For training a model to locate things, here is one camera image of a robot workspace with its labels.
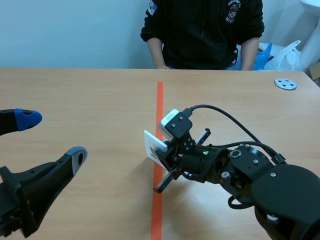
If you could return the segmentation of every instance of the blue bag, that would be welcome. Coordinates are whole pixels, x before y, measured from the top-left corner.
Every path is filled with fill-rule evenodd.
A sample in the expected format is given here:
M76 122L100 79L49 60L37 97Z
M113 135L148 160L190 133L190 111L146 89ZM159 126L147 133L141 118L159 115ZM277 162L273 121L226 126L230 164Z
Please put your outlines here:
M268 47L265 49L265 51L258 51L256 54L256 58L253 65L253 71L261 71L265 69L265 65L267 64L269 60L269 55L271 52L272 43L268 45ZM237 63L237 66L239 69L241 69L241 57L239 57L239 61Z

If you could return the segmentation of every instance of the black hoodie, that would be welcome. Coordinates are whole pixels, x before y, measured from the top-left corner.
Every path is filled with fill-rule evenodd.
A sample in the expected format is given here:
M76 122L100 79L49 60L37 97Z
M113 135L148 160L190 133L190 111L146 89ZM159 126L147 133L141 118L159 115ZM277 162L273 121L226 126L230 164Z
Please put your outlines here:
M262 0L152 0L141 38L158 38L166 65L226 69L236 46L264 32Z

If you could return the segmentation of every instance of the white plastic bag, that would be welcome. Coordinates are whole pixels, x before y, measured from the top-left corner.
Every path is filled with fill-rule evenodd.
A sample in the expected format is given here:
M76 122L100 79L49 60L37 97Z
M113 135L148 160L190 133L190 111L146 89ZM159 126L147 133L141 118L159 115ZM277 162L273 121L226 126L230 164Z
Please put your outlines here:
M265 65L265 70L272 71L299 71L301 52L296 49L300 40L291 43L281 50L273 59Z

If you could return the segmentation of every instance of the blue rubber fingertip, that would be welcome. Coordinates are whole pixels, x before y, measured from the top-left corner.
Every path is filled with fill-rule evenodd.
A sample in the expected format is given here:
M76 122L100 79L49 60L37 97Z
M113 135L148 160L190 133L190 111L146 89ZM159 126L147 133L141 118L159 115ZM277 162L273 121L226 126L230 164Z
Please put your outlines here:
M37 111L26 114L22 109L16 108L14 114L16 126L20 132L37 126L42 120L42 115Z

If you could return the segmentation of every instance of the hoodie logo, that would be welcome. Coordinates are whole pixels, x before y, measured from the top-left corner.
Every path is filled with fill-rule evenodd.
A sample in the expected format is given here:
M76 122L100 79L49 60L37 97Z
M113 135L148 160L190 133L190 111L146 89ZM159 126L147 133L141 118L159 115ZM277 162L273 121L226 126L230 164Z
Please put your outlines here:
M231 0L228 5L230 6L230 11L225 20L232 24L235 21L239 8L241 8L241 2L240 0Z
M155 11L157 10L157 5L151 0L149 7L148 7L148 12L153 16L155 14Z

